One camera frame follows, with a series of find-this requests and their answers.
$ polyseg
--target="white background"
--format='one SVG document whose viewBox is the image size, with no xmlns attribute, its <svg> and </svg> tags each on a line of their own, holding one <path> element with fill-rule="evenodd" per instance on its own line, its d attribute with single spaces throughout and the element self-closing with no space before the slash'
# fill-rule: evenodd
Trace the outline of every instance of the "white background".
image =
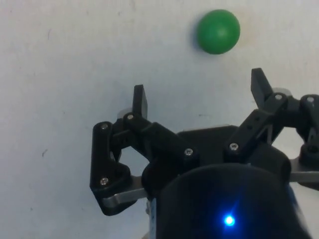
<svg viewBox="0 0 319 239">
<path fill-rule="evenodd" d="M 216 8 L 242 30 L 220 56 L 193 40 Z M 149 119 L 175 132 L 240 124 L 255 67 L 297 98 L 319 93 L 318 12 L 317 0 L 0 0 L 0 238 L 140 239 L 145 201 L 105 217 L 90 192 L 93 125 L 140 83 Z M 293 130 L 276 141 L 290 157 L 301 144 Z M 146 165 L 132 150 L 123 161 L 135 175 Z M 294 189 L 319 239 L 319 193 Z"/>
</svg>

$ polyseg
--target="bolt head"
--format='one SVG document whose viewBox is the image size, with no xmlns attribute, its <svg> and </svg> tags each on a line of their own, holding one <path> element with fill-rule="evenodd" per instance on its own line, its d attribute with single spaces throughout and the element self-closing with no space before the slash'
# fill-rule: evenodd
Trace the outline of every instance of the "bolt head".
<svg viewBox="0 0 319 239">
<path fill-rule="evenodd" d="M 282 95 L 275 95 L 276 100 L 281 100 L 283 98 Z"/>
<path fill-rule="evenodd" d="M 307 101 L 310 102 L 310 103 L 313 103 L 315 101 L 315 99 L 313 97 L 308 97 Z"/>
<path fill-rule="evenodd" d="M 236 151 L 236 150 L 238 150 L 238 148 L 239 148 L 239 146 L 238 146 L 238 144 L 236 144 L 236 143 L 231 143 L 231 144 L 229 145 L 229 149 L 230 149 L 231 151 Z"/>
<path fill-rule="evenodd" d="M 193 151 L 191 148 L 187 148 L 187 149 L 185 149 L 185 151 L 184 151 L 184 154 L 185 154 L 186 156 L 191 156 L 193 153 L 194 153 L 194 151 Z"/>
<path fill-rule="evenodd" d="M 106 123 L 104 123 L 102 126 L 101 126 L 101 129 L 102 130 L 105 130 L 105 129 L 107 129 L 108 128 L 108 125 L 106 124 Z"/>
<path fill-rule="evenodd" d="M 107 185 L 109 183 L 109 179 L 108 178 L 102 178 L 101 180 L 100 180 L 100 184 L 102 185 L 102 186 L 105 186 L 105 185 Z"/>
</svg>

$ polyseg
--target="black plastic part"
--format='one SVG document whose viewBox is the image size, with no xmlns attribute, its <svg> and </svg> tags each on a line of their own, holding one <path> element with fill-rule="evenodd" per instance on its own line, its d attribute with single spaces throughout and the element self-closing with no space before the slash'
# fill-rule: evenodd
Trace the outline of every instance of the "black plastic part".
<svg viewBox="0 0 319 239">
<path fill-rule="evenodd" d="M 199 166 L 197 150 L 189 142 L 159 123 L 151 123 L 139 115 L 129 113 L 124 116 L 124 124 L 131 131 L 138 134 L 144 142 L 152 145 L 152 148 L 155 148 L 157 153 L 161 154 L 162 152 L 164 155 L 169 155 L 169 157 L 166 156 L 165 158 L 169 158 L 172 164 L 177 165 L 180 173 Z M 187 149 L 192 150 L 191 155 L 185 154 Z"/>
<path fill-rule="evenodd" d="M 258 108 L 262 109 L 273 89 L 261 68 L 252 69 L 250 89 Z"/>
<path fill-rule="evenodd" d="M 319 96 L 306 95 L 300 100 L 301 110 L 309 117 L 308 138 L 301 147 L 299 162 L 319 169 Z"/>
<path fill-rule="evenodd" d="M 272 94 L 266 100 L 262 110 L 254 110 L 238 127 L 236 132 L 225 144 L 225 162 L 245 163 L 248 156 L 255 150 L 260 141 L 272 143 L 272 125 L 279 111 L 288 105 L 287 96 Z M 237 144 L 237 150 L 231 150 L 230 145 Z"/>
<path fill-rule="evenodd" d="M 227 215 L 235 218 L 233 227 L 225 226 Z M 200 167 L 177 177 L 157 197 L 156 222 L 157 239 L 310 239 L 286 185 L 241 164 Z"/>
<path fill-rule="evenodd" d="M 134 87 L 132 112 L 146 119 L 148 117 L 148 102 L 146 100 L 143 85 L 137 85 Z"/>
<path fill-rule="evenodd" d="M 92 137 L 90 188 L 102 212 L 107 216 L 118 214 L 136 202 L 122 204 L 115 208 L 107 208 L 103 204 L 103 198 L 113 196 L 132 183 L 128 166 L 116 162 L 111 157 L 110 137 L 112 127 L 109 122 L 98 123 L 93 128 Z M 107 178 L 108 183 L 106 185 L 101 185 L 102 178 Z"/>
</svg>

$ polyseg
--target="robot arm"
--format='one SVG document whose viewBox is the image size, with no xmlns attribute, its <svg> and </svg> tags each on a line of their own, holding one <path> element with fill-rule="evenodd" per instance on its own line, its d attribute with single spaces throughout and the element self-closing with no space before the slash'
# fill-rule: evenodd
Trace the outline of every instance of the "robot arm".
<svg viewBox="0 0 319 239">
<path fill-rule="evenodd" d="M 258 109 L 240 126 L 175 134 L 147 120 L 144 88 L 135 86 L 132 112 L 93 129 L 90 187 L 102 212 L 115 215 L 147 197 L 152 239 L 263 238 L 274 227 L 292 235 L 282 238 L 307 235 L 287 185 L 319 189 L 319 96 L 275 93 L 260 68 L 252 70 L 251 91 Z M 296 128 L 305 142 L 297 159 L 272 146 L 284 127 Z M 142 176 L 119 162 L 129 146 L 149 161 Z"/>
</svg>

